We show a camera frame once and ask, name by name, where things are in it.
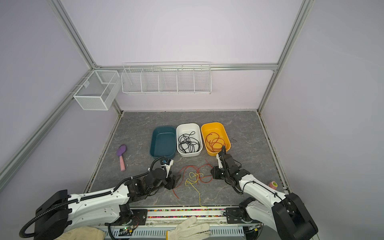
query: yellow tray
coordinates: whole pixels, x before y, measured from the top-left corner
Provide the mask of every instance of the yellow tray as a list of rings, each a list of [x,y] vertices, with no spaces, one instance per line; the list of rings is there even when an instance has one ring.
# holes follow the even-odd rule
[[[205,149],[209,155],[216,156],[221,151],[222,144],[225,144],[227,151],[231,148],[231,143],[223,124],[219,122],[206,123],[201,126],[201,133]]]

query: yellow rope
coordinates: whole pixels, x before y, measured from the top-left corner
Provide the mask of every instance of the yellow rope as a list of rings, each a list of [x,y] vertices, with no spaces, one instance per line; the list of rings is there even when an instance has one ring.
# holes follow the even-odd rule
[[[199,174],[197,174],[197,173],[195,173],[195,172],[190,172],[189,173],[189,177],[190,178],[196,178],[196,180],[191,180],[190,178],[187,178],[187,180],[185,181],[185,185],[187,186],[187,183],[189,183],[198,193],[199,193],[199,205],[201,206],[201,207],[206,207],[206,206],[202,206],[201,205],[201,199],[200,199],[200,192],[195,188],[195,186],[193,186],[193,184],[195,184],[195,183],[197,183],[197,181],[200,179],[200,178],[203,178],[204,177],[204,175],[202,174],[202,173],[199,173]]]

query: wire shelf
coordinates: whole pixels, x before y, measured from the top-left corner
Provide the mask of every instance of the wire shelf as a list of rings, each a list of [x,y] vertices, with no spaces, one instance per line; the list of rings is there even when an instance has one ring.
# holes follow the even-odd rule
[[[84,110],[108,110],[120,90],[117,71],[94,70],[73,97]]]
[[[209,65],[175,67],[125,67],[121,74],[126,94],[211,93]]]

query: beige glove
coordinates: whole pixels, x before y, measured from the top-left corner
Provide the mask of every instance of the beige glove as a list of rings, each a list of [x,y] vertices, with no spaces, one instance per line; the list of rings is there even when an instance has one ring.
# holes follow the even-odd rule
[[[203,223],[191,227],[191,225],[195,224],[196,221],[196,216],[189,217],[177,225],[175,230],[167,231],[166,240],[202,240],[209,238],[209,235],[211,234],[211,232],[208,231],[209,224]]]
[[[105,232],[94,227],[79,227],[63,233],[56,240],[103,240]]]

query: gray table surface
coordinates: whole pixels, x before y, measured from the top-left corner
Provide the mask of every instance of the gray table surface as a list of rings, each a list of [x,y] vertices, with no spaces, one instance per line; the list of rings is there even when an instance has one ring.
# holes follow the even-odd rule
[[[140,112],[124,113],[116,133],[112,139],[105,158],[100,165],[97,175],[92,184],[91,191],[98,191],[114,187],[124,178],[138,175],[147,171],[154,160],[149,155],[152,132],[158,126],[177,127],[183,123],[197,123],[200,127],[209,122],[220,122],[228,134],[231,149],[228,151],[232,157],[242,164],[242,167],[253,174],[257,179],[268,184],[271,181],[280,182],[280,178],[273,162],[265,135],[263,133],[257,113],[253,111],[225,111],[225,112]],[[127,146],[123,154],[126,171],[120,171],[119,158],[116,156],[118,147],[122,144]],[[173,158],[171,167],[173,173],[178,173],[184,166],[195,165],[200,167],[209,162],[217,166],[215,157],[209,156],[205,147],[200,155],[195,157],[181,157],[178,152]],[[204,176],[210,175],[210,167],[203,167],[200,172]],[[238,195],[231,186],[223,180],[212,180],[208,184],[195,184],[200,192],[201,205],[220,206],[238,205],[242,200],[249,197],[248,194]],[[172,190],[161,188],[154,196],[145,200],[133,202],[132,207],[149,206],[198,206],[199,194],[192,186],[183,184]]]

